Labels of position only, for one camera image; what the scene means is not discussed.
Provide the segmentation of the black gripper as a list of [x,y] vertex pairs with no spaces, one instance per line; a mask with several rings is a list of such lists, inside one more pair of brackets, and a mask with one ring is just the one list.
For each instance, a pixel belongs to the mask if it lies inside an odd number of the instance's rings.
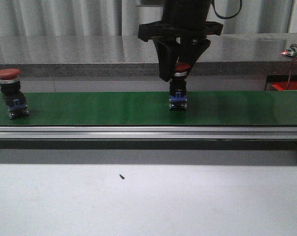
[[187,77],[210,46],[205,35],[221,34],[221,23],[207,21],[210,3],[209,0],[166,0],[160,21],[139,25],[139,39],[144,42],[154,39],[159,77],[165,82],[172,78],[177,60],[178,77]]

